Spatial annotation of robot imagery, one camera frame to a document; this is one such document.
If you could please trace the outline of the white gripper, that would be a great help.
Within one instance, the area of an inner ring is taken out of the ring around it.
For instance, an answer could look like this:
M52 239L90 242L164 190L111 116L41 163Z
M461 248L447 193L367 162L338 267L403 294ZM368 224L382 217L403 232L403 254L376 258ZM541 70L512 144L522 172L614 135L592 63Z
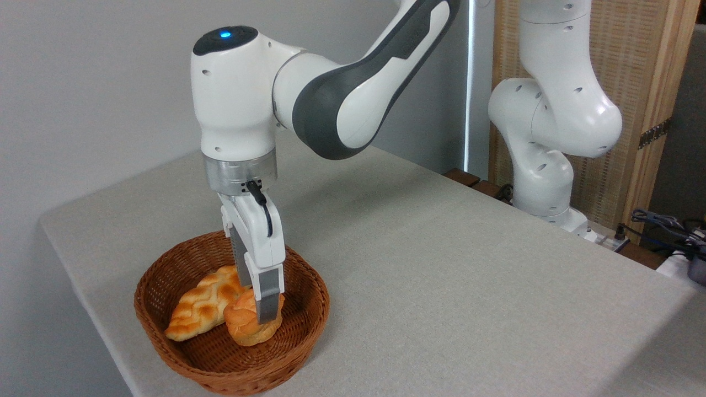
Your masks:
M265 192L265 207L253 195L221 194L228 218L232 252L242 287L252 287L258 324L274 321L280 294L285 291L285 244L282 223L272 198Z

